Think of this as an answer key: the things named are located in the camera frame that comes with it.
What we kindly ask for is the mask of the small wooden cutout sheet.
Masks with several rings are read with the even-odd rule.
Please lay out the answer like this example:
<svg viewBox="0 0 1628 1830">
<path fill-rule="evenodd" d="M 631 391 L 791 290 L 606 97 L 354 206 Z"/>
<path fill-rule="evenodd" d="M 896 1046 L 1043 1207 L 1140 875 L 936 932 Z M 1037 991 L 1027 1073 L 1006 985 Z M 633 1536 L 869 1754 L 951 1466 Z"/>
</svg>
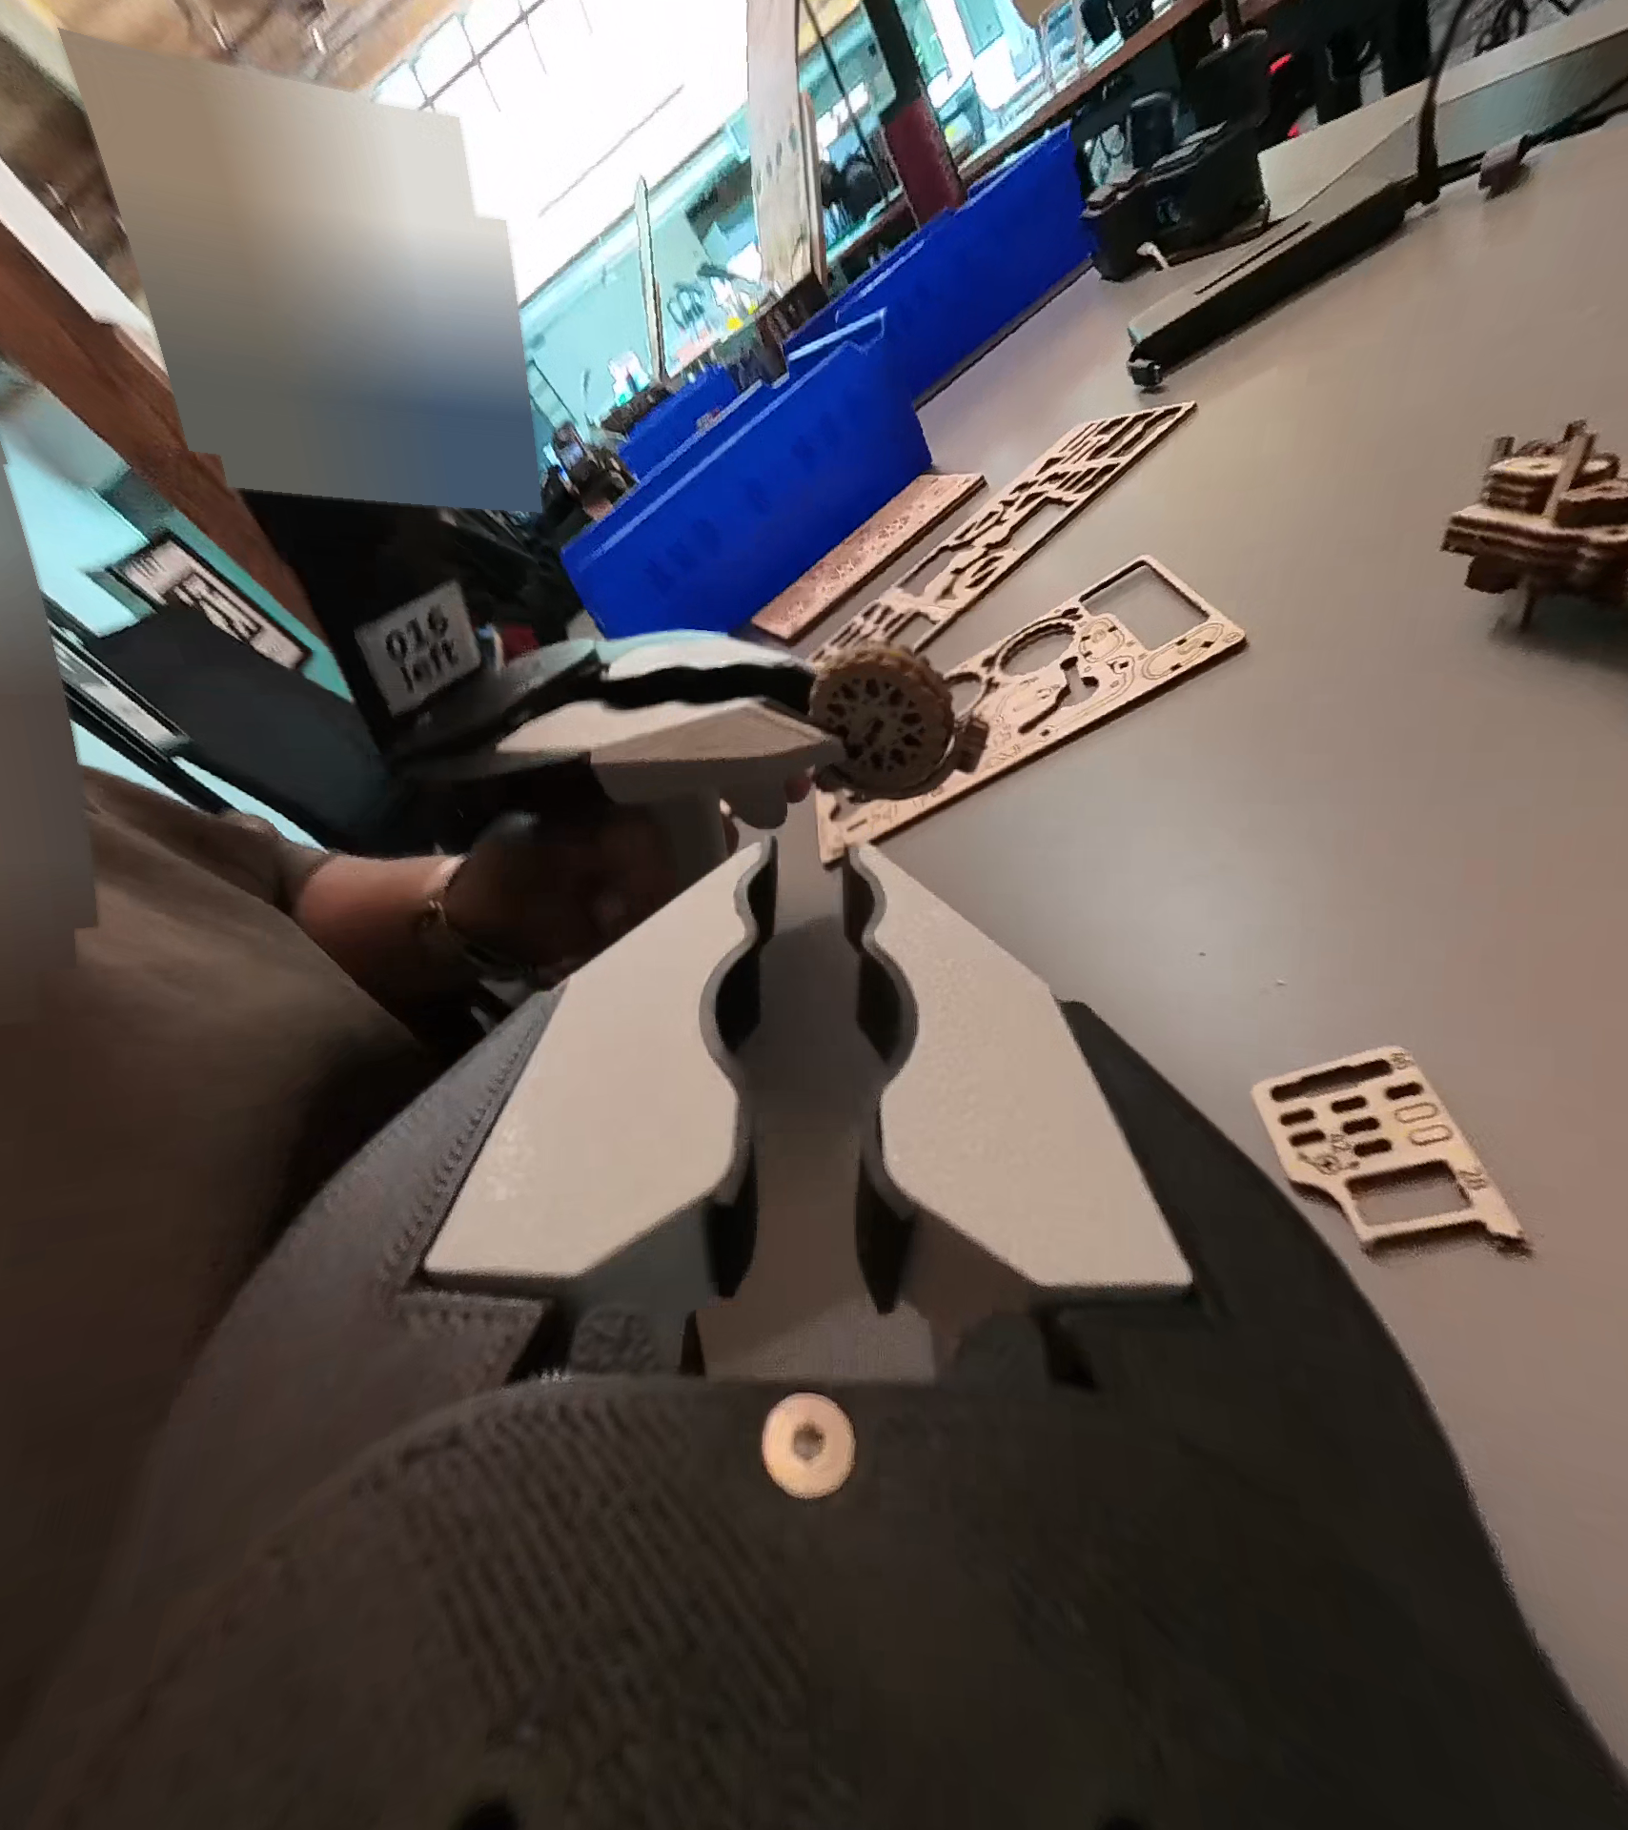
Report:
<svg viewBox="0 0 1628 1830">
<path fill-rule="evenodd" d="M 1447 1233 L 1534 1245 L 1443 1094 L 1401 1045 L 1289 1067 L 1250 1086 L 1285 1186 L 1338 1212 L 1363 1252 Z"/>
</svg>

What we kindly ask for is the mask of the wooden gear wheel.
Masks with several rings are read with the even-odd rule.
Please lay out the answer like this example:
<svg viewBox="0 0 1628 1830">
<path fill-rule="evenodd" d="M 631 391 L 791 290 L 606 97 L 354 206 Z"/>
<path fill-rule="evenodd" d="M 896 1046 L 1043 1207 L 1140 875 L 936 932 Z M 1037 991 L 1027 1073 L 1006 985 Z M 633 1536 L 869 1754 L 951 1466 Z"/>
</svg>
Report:
<svg viewBox="0 0 1628 1830">
<path fill-rule="evenodd" d="M 808 719 L 839 743 L 816 785 L 854 802 L 915 799 L 963 761 L 951 686 L 900 646 L 858 646 L 816 663 Z"/>
</svg>

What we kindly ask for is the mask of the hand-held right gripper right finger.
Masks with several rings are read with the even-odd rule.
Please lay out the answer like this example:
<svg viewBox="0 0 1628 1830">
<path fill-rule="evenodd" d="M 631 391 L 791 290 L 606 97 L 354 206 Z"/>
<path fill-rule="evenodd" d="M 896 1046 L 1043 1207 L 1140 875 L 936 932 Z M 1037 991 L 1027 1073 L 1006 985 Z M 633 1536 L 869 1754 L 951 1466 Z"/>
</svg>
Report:
<svg viewBox="0 0 1628 1830">
<path fill-rule="evenodd" d="M 881 1313 L 1180 1300 L 1193 1269 L 1050 985 L 879 848 L 842 860 L 883 1081 L 854 1237 Z"/>
</svg>

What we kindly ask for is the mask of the person's left hand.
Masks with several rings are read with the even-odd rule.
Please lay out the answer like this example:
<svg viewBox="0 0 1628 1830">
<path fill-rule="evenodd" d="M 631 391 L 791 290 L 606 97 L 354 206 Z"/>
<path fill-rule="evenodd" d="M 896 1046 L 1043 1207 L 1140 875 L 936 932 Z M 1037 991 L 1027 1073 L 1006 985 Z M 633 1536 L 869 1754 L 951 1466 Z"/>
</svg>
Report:
<svg viewBox="0 0 1628 1830">
<path fill-rule="evenodd" d="M 711 863 L 730 831 L 659 806 L 509 812 L 435 892 L 436 921 L 486 980 L 547 987 L 589 964 Z"/>
</svg>

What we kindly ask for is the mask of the wooden model assembly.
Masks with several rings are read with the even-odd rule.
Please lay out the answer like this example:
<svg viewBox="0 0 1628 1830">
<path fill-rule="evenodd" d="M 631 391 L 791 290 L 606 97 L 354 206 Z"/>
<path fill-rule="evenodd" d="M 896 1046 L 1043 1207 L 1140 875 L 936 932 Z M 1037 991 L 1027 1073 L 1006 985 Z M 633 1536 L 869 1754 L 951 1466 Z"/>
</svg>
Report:
<svg viewBox="0 0 1628 1830">
<path fill-rule="evenodd" d="M 1523 627 L 1554 597 L 1628 614 L 1628 467 L 1582 421 L 1555 438 L 1498 436 L 1439 551 L 1464 562 L 1466 589 L 1515 595 Z"/>
</svg>

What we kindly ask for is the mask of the black box device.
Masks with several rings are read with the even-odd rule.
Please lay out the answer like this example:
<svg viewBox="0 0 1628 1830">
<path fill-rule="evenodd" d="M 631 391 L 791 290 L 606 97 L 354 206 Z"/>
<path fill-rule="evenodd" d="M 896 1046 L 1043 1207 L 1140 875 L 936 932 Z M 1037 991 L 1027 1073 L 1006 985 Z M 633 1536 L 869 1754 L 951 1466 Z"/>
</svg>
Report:
<svg viewBox="0 0 1628 1830">
<path fill-rule="evenodd" d="M 1260 130 L 1270 107 L 1250 99 L 1209 126 L 1178 126 L 1176 97 L 1148 91 L 1123 114 L 1127 162 L 1081 212 L 1100 280 L 1123 284 L 1235 248 L 1270 225 Z"/>
</svg>

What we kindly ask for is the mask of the wooden ceiling beam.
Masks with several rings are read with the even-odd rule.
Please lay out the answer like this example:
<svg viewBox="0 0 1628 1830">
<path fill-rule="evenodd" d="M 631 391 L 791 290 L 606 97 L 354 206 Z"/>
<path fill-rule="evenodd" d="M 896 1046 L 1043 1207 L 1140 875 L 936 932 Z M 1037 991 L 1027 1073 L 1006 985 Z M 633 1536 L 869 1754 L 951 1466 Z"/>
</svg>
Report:
<svg viewBox="0 0 1628 1830">
<path fill-rule="evenodd" d="M 292 568 L 213 456 L 187 446 L 170 383 L 120 326 L 95 318 L 0 217 L 0 354 L 70 410 L 305 629 Z"/>
</svg>

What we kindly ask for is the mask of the long wooden cutout sheet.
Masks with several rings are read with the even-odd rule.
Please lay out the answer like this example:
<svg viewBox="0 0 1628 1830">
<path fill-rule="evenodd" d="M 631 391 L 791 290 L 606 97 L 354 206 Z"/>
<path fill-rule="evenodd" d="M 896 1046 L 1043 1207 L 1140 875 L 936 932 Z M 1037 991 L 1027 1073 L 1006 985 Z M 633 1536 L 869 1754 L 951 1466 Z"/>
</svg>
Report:
<svg viewBox="0 0 1628 1830">
<path fill-rule="evenodd" d="M 810 667 L 871 646 L 923 652 L 1197 412 L 1197 402 L 1182 400 L 1073 425 L 833 631 Z"/>
</svg>

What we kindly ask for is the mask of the grey desk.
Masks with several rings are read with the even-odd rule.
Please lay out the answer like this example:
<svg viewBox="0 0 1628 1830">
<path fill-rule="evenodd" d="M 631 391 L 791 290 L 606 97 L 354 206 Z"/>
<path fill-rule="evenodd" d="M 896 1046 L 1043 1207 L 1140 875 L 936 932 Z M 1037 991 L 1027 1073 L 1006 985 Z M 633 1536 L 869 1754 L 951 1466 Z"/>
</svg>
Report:
<svg viewBox="0 0 1628 1830">
<path fill-rule="evenodd" d="M 1447 191 L 1168 377 L 1195 410 L 940 665 L 1153 557 L 1245 646 L 890 844 L 1275 1170 L 1252 1086 L 1390 1043 L 1531 1252 L 1315 1228 L 1628 1769 L 1628 619 L 1443 555 L 1494 438 L 1628 461 L 1628 116 Z"/>
</svg>

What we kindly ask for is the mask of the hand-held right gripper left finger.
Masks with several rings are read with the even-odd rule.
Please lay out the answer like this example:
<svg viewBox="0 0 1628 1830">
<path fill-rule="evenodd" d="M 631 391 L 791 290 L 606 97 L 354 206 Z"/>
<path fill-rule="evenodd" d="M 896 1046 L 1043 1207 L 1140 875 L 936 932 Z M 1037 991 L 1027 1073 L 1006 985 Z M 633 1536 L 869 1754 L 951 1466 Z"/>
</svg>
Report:
<svg viewBox="0 0 1628 1830">
<path fill-rule="evenodd" d="M 711 1306 L 757 1235 L 736 1052 L 757 1027 L 778 841 L 759 837 L 553 995 L 421 1258 L 438 1287 Z"/>
</svg>

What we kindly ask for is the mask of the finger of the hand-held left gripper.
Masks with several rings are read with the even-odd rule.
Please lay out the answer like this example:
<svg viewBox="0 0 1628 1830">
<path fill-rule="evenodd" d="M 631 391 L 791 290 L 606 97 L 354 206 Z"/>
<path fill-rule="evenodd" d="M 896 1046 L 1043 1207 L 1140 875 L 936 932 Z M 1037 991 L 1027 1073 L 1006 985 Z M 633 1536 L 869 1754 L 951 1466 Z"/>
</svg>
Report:
<svg viewBox="0 0 1628 1830">
<path fill-rule="evenodd" d="M 774 806 L 789 783 L 837 768 L 842 741 L 766 698 L 646 705 L 574 701 L 497 741 L 501 772 L 581 764 L 621 806 L 707 795 Z"/>
<path fill-rule="evenodd" d="M 711 631 L 661 631 L 597 642 L 597 698 L 608 705 L 808 705 L 816 673 L 780 646 Z"/>
</svg>

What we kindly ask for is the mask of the framed wall picture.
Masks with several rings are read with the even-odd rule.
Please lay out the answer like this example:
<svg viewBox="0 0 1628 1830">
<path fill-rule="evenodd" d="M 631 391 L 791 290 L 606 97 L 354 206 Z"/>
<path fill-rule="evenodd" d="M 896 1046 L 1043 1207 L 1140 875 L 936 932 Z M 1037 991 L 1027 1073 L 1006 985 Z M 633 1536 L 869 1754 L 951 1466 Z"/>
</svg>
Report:
<svg viewBox="0 0 1628 1830">
<path fill-rule="evenodd" d="M 293 629 L 170 530 L 91 572 L 91 579 L 147 614 L 194 612 L 217 633 L 293 675 L 301 675 L 311 659 L 309 644 Z"/>
</svg>

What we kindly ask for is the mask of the black office chair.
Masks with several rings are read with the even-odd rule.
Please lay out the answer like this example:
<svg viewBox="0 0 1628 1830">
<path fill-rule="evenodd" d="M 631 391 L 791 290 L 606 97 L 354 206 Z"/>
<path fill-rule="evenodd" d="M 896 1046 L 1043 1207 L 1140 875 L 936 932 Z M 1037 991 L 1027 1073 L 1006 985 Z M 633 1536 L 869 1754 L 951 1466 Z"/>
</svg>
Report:
<svg viewBox="0 0 1628 1830">
<path fill-rule="evenodd" d="M 95 661 L 185 734 L 185 755 L 330 848 L 402 858 L 410 802 L 353 703 L 187 606 L 88 644 Z"/>
</svg>

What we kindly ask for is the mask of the dark flat device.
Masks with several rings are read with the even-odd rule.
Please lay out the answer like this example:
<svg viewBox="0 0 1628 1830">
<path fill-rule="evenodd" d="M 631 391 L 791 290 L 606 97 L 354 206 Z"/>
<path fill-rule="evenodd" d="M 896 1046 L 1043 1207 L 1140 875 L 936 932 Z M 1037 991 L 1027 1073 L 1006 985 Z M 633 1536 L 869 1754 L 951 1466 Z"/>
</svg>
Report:
<svg viewBox="0 0 1628 1830">
<path fill-rule="evenodd" d="M 1412 192 L 1411 177 L 1346 181 L 1306 204 L 1256 250 L 1146 309 L 1127 328 L 1132 385 L 1157 393 L 1172 370 L 1392 240 Z"/>
</svg>

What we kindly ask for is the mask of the brown engraved wooden board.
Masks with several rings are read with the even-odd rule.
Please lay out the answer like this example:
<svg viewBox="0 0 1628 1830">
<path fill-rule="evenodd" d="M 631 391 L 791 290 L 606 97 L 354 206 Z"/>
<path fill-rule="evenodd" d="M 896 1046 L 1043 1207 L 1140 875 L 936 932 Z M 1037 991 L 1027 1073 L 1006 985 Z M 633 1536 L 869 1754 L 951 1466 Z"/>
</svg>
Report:
<svg viewBox="0 0 1628 1830">
<path fill-rule="evenodd" d="M 747 633 L 783 644 L 801 640 L 856 591 L 877 579 L 942 522 L 985 492 L 972 471 L 926 471 L 833 545 L 776 598 L 757 610 Z"/>
</svg>

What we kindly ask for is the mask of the person's left forearm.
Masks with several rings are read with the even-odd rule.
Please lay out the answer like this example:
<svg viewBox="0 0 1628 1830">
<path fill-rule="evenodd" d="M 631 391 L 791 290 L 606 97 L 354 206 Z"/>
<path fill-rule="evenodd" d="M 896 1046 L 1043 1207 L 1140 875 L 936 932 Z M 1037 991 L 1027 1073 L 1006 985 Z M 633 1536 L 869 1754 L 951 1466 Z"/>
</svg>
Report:
<svg viewBox="0 0 1628 1830">
<path fill-rule="evenodd" d="M 290 915 L 360 991 L 408 1022 L 476 984 L 444 921 L 459 869 L 456 856 L 330 854 L 292 894 Z"/>
</svg>

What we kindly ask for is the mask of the wooden sheet with round holes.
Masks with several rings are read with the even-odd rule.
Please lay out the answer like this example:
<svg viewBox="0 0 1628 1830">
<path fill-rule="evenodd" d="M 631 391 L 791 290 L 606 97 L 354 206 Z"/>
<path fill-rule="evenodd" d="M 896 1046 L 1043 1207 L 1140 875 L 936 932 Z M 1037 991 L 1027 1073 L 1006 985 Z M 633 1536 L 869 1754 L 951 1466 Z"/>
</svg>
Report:
<svg viewBox="0 0 1628 1830">
<path fill-rule="evenodd" d="M 1031 618 L 940 679 L 984 730 L 970 768 L 900 799 L 816 795 L 825 869 L 860 844 L 883 842 L 1163 698 L 1245 652 L 1249 633 L 1155 557 Z"/>
</svg>

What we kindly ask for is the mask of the blue plastic bin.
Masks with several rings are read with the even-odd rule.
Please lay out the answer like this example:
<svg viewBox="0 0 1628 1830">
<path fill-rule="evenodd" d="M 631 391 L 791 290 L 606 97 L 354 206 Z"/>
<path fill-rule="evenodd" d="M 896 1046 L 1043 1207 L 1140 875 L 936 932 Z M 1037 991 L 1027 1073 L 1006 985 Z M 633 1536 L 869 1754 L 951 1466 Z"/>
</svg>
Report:
<svg viewBox="0 0 1628 1830">
<path fill-rule="evenodd" d="M 932 465 L 871 316 L 679 446 L 560 560 L 600 637 L 730 633 Z"/>
<path fill-rule="evenodd" d="M 881 318 L 902 385 L 923 402 L 1090 267 L 1071 126 L 1005 160 L 964 206 L 932 217 L 787 339 L 799 354 Z"/>
</svg>

